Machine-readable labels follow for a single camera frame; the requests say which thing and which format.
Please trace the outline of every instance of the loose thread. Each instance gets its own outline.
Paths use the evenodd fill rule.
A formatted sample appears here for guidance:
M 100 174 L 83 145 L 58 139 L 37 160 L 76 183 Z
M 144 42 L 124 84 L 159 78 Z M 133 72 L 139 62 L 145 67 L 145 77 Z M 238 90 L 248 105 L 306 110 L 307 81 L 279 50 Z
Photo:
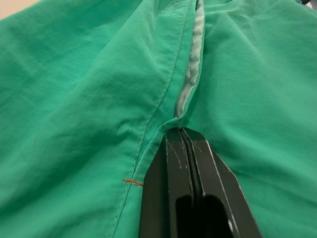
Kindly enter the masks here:
M 135 184 L 135 185 L 138 185 L 138 186 L 142 186 L 142 187 L 143 187 L 143 183 L 136 182 L 136 181 L 134 181 L 134 180 L 124 179 L 123 181 L 124 181 L 124 182 L 130 182 L 130 183 L 133 183 L 133 184 Z

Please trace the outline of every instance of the seam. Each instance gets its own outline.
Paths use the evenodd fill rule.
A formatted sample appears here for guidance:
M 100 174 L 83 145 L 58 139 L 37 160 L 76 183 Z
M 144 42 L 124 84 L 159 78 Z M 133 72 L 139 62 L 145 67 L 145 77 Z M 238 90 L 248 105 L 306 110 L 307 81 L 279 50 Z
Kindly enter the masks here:
M 145 135 L 145 132 L 146 132 L 146 129 L 154 115 L 154 113 L 156 112 L 156 110 L 158 109 L 158 107 L 160 106 L 160 104 L 162 103 L 163 101 L 163 98 L 167 92 L 167 89 L 168 89 L 168 86 L 170 85 L 170 82 L 171 82 L 171 78 L 172 78 L 172 71 L 173 71 L 173 68 L 175 68 L 175 64 L 176 64 L 176 56 L 178 55 L 177 52 L 179 51 L 179 47 L 180 47 L 180 42 L 181 42 L 181 39 L 182 39 L 182 35 L 184 33 L 184 28 L 185 28 L 185 23 L 186 23 L 186 18 L 187 18 L 187 12 L 188 12 L 188 8 L 189 8 L 189 3 L 190 3 L 191 0 L 188 0 L 188 3 L 187 3 L 187 6 L 185 8 L 185 11 L 184 11 L 184 16 L 183 16 L 183 25 L 181 27 L 181 30 L 180 30 L 180 33 L 179 33 L 179 37 L 178 37 L 178 43 L 177 43 L 177 47 L 176 47 L 176 51 L 175 51 L 175 54 L 174 54 L 174 58 L 173 58 L 173 62 L 172 62 L 172 66 L 171 66 L 171 69 L 169 71 L 169 75 L 168 75 L 168 78 L 167 78 L 167 83 L 157 101 L 157 103 L 155 104 L 154 106 L 154 109 L 151 111 L 150 115 L 149 115 L 149 118 L 147 119 L 145 125 L 144 125 L 144 128 L 143 128 L 143 131 L 142 131 L 142 136 L 140 138 L 140 143 L 139 143 L 139 146 L 138 146 L 138 149 L 137 149 L 137 154 L 136 154 L 136 158 L 134 160 L 134 163 L 133 163 L 133 166 L 132 166 L 132 170 L 130 172 L 130 175 L 129 175 L 129 178 L 131 179 L 133 177 L 133 174 L 134 174 L 134 169 L 135 169 L 135 166 L 136 166 L 136 162 L 138 160 L 138 157 L 139 157 L 139 153 L 140 153 L 140 150 L 141 150 L 141 146 L 143 144 L 143 140 L 144 140 L 144 135 Z M 118 219 L 118 217 L 120 217 L 121 215 L 121 212 L 120 212 L 120 209 L 121 209 L 121 206 L 122 204 L 125 202 L 126 200 L 126 195 L 127 195 L 127 192 L 129 190 L 131 186 L 131 183 L 128 183 L 127 186 L 125 187 L 125 190 L 123 192 L 123 196 L 122 196 L 122 199 L 120 201 L 120 204 L 119 204 L 119 208 L 117 210 L 117 214 L 114 218 L 114 221 L 113 221 L 113 225 L 111 227 L 111 231 L 110 231 L 110 235 L 109 235 L 109 238 L 110 237 L 113 237 L 114 234 L 115 234 L 115 230 L 116 230 L 116 221 Z

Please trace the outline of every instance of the wrinkled fabric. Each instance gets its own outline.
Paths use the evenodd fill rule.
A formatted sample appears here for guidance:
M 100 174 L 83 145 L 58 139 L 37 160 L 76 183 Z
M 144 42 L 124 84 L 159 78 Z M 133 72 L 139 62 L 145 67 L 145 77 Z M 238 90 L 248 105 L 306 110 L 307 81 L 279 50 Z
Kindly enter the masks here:
M 0 234 L 136 238 L 164 132 L 201 132 L 265 238 L 317 237 L 317 12 L 195 0 L 43 0 L 0 24 Z

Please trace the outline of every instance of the orange thread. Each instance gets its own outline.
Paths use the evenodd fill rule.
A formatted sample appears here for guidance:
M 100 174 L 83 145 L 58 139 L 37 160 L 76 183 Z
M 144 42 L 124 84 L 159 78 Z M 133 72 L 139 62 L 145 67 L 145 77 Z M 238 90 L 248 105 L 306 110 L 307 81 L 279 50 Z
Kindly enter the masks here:
M 142 187 L 143 187 L 143 183 L 136 182 L 136 181 L 134 181 L 134 180 L 124 179 L 123 181 L 124 181 L 124 182 L 134 183 L 135 185 L 138 185 L 138 186 L 142 186 Z

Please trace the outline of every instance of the teal nylon fabric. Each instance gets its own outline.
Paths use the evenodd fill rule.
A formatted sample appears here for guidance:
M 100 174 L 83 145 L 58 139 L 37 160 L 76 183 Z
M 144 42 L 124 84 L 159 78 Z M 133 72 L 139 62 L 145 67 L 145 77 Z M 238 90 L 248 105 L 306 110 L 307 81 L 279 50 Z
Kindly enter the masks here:
M 136 238 L 162 135 L 201 132 L 265 238 L 317 237 L 317 12 L 294 0 L 43 0 L 0 22 L 0 235 Z

